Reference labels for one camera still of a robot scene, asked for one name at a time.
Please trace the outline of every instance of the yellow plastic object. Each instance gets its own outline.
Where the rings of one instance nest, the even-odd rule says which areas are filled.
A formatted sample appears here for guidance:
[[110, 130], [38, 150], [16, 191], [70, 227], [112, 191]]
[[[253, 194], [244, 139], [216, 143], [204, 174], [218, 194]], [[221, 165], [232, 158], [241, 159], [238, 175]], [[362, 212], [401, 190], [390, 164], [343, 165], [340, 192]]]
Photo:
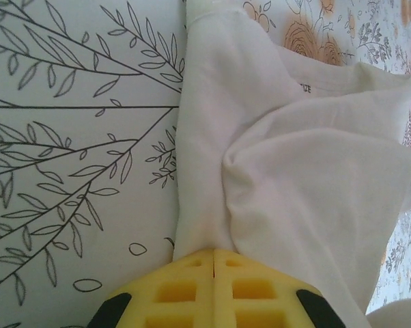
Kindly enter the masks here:
[[116, 290], [87, 328], [345, 328], [314, 287], [204, 250]]

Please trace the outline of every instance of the black rubber corner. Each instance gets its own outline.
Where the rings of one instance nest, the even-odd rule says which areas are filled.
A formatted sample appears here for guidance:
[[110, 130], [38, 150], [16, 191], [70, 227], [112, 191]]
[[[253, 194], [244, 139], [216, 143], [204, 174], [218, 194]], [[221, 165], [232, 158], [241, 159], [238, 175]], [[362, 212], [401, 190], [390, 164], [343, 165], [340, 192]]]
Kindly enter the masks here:
[[299, 290], [296, 295], [315, 328], [346, 328], [327, 300], [309, 290]]
[[107, 299], [96, 312], [87, 328], [116, 328], [131, 298], [131, 295], [125, 292]]

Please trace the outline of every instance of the white cloth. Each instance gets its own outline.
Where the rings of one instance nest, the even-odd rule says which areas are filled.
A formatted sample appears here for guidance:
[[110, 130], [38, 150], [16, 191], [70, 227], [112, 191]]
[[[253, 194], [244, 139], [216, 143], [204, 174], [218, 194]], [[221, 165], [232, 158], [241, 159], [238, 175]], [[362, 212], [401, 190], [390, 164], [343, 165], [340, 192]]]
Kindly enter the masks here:
[[320, 289], [347, 327], [380, 327], [365, 310], [411, 208], [411, 76], [292, 53], [230, 1], [187, 13], [174, 260], [237, 251]]

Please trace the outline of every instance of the patterned bedsheet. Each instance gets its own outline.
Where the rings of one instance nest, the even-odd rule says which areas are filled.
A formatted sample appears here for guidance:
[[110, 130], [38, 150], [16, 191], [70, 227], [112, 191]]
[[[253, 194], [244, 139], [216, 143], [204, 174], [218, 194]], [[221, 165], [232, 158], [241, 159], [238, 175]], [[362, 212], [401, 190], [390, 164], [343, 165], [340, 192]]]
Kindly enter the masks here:
[[[411, 73], [411, 0], [240, 5], [307, 57]], [[0, 0], [0, 328], [83, 328], [170, 261], [184, 6]], [[411, 297], [411, 211], [380, 268], [369, 311]]]

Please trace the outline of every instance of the white t-shirt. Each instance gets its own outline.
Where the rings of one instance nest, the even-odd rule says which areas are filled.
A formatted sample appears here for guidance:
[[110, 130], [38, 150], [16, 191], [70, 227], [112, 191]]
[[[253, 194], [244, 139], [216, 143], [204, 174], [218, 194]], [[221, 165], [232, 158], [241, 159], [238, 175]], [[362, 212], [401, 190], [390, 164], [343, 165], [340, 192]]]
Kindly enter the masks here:
[[288, 51], [231, 1], [188, 0], [187, 24], [174, 260], [230, 249], [314, 285], [347, 327], [411, 327], [411, 301], [365, 316], [411, 208], [411, 76]]

